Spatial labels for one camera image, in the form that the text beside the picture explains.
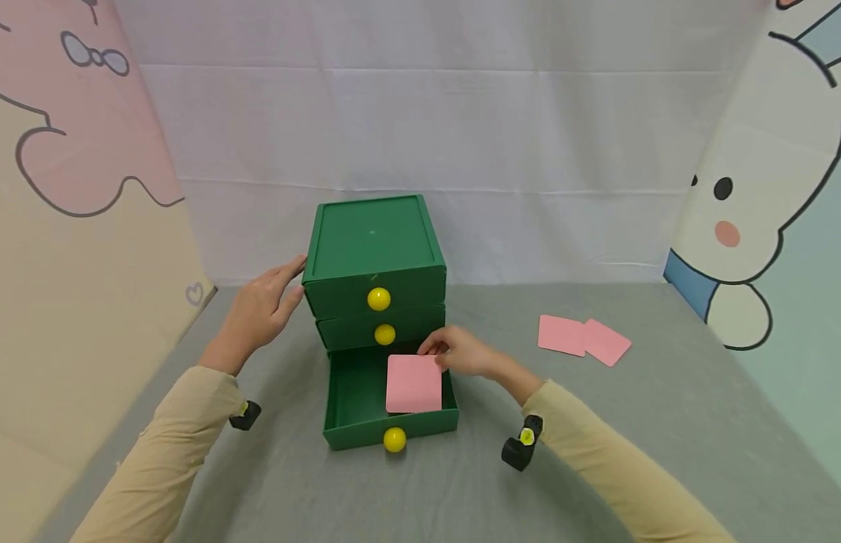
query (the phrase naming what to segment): pink cheek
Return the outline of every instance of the pink cheek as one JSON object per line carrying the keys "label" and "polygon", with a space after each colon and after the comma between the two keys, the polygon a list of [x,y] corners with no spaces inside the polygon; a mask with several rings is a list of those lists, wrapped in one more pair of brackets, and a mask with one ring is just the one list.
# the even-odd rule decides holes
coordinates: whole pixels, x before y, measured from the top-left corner
{"label": "pink cheek", "polygon": [[716,239],[725,247],[740,245],[740,230],[728,221],[716,223]]}

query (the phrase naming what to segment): gray table surface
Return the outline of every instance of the gray table surface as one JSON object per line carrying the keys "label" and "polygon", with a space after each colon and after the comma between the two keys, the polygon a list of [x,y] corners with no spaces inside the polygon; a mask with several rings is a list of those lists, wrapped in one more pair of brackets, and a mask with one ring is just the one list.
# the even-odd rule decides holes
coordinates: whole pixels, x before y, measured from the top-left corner
{"label": "gray table surface", "polygon": [[[42,528],[66,541],[175,378],[218,330],[218,292]],[[450,287],[448,321],[565,385],[643,448],[739,541],[841,541],[841,491],[739,362],[670,285]],[[596,318],[634,341],[608,368],[536,347],[540,314]],[[264,413],[227,428],[194,484],[174,541],[630,541],[578,475],[539,448],[501,462],[521,417],[493,383],[456,376],[459,429],[331,452],[321,435],[327,357],[305,305],[239,376]]]}

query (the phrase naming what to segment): sleeve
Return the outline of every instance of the sleeve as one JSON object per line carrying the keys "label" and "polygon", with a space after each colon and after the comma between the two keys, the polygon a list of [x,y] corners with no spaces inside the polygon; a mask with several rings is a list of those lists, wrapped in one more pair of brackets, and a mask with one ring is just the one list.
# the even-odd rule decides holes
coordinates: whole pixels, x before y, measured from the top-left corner
{"label": "sleeve", "polygon": [[556,383],[529,398],[528,415],[544,419],[541,442],[595,488],[636,543],[734,541],[676,479]]}
{"label": "sleeve", "polygon": [[94,502],[71,543],[161,543],[175,530],[225,422],[242,411],[236,378],[192,367],[176,381],[152,422]]}

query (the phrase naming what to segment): yellow ball handle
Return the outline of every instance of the yellow ball handle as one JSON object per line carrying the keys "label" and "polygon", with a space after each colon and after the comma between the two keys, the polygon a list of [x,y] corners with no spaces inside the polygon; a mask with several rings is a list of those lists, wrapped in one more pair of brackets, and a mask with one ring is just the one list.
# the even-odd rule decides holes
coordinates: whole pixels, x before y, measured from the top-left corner
{"label": "yellow ball handle", "polygon": [[382,324],[375,328],[375,341],[379,345],[390,345],[396,341],[396,328],[389,324]]}
{"label": "yellow ball handle", "polygon": [[405,430],[399,427],[389,428],[384,433],[384,448],[388,453],[398,453],[405,448]]}
{"label": "yellow ball handle", "polygon": [[367,303],[373,311],[384,311],[390,307],[390,293],[387,292],[386,288],[373,288],[369,291]]}

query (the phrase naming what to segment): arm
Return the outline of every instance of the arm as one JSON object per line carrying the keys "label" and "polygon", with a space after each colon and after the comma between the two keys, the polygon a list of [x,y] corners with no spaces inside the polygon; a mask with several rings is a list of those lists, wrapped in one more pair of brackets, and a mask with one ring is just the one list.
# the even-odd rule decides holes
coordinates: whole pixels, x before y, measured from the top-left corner
{"label": "arm", "polygon": [[493,379],[523,416],[544,419],[541,442],[595,488],[637,543],[733,541],[676,479],[556,383],[542,382],[456,327],[433,332],[420,354],[437,354],[444,367]]}
{"label": "arm", "polygon": [[172,533],[203,458],[244,399],[236,376],[254,351],[270,343],[302,299],[281,295],[305,257],[274,268],[238,291],[219,335],[154,413],[71,543],[153,543]]}
{"label": "arm", "polygon": [[227,418],[243,403],[236,378],[192,367],[176,381],[71,543],[164,541]]}

